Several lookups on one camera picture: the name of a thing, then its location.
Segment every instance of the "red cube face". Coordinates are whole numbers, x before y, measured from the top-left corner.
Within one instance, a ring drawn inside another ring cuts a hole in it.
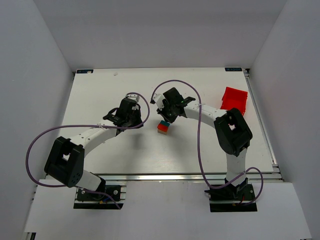
[[[221,109],[231,110],[238,109],[242,115],[245,114],[247,104],[248,92],[238,90],[231,87],[226,87],[222,98]]]
[[[160,131],[163,131],[163,132],[167,132],[167,131],[168,131],[168,128],[169,128],[169,127],[167,127],[167,126],[165,126],[165,125],[162,125],[161,123],[158,125],[158,129],[159,129]]]

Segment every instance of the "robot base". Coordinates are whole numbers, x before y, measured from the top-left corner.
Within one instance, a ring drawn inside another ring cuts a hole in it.
[[[121,201],[121,185],[106,185],[105,193],[109,194],[116,202],[120,208],[123,207]],[[112,201],[107,199],[104,195],[88,193],[78,189],[76,192],[76,202],[73,205],[74,209],[113,209],[117,210],[117,206],[113,204]]]
[[[234,195],[228,191],[228,188],[209,189],[205,191],[210,195],[210,212],[211,213],[224,213],[224,212],[257,212],[257,204],[255,202],[244,205],[245,203],[253,200],[255,191],[252,184],[247,184],[241,192]]]

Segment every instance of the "colorful cube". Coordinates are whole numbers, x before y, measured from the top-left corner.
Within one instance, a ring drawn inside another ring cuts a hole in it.
[[[157,127],[158,133],[167,135],[169,126],[170,126],[170,123],[162,120]]]

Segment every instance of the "gray wall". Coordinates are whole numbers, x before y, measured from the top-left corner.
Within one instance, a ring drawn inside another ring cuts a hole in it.
[[[35,0],[72,70],[251,67],[286,0]]]
[[[320,1],[290,0],[251,69],[281,173],[320,239]]]
[[[20,240],[35,189],[26,151],[38,133],[61,123],[73,76],[32,0],[0,1],[0,34],[0,238]],[[56,134],[31,154],[38,179]]]

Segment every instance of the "white table surface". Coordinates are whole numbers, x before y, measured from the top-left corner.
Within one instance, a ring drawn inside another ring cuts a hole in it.
[[[94,69],[93,73],[76,74],[67,104],[63,125],[97,124],[109,110],[118,107],[128,92],[138,92],[150,100],[153,89],[160,83],[179,79],[193,85],[202,102],[220,108],[226,87],[247,91],[243,72],[225,72],[224,68],[133,68]],[[176,87],[183,97],[197,97],[188,86],[174,82],[160,87],[164,93]],[[140,100],[142,119],[147,108]],[[168,134],[157,133],[162,117],[155,105],[145,126],[126,130],[89,153],[84,162],[86,170],[97,174],[140,173],[199,173],[197,158],[197,121],[179,117],[170,125]],[[246,156],[246,168],[257,167],[272,172],[272,160],[260,128],[252,98],[248,94],[244,115],[253,139]],[[66,138],[85,128],[65,128]],[[216,131],[201,125],[201,156],[207,173],[226,172],[226,154],[220,148]]]
[[[73,209],[75,188],[38,186],[25,232],[35,232],[35,240],[311,238],[292,183],[265,183],[257,212],[210,212],[207,188],[205,183],[131,181],[121,210],[97,210]],[[257,193],[260,183],[253,188]]]

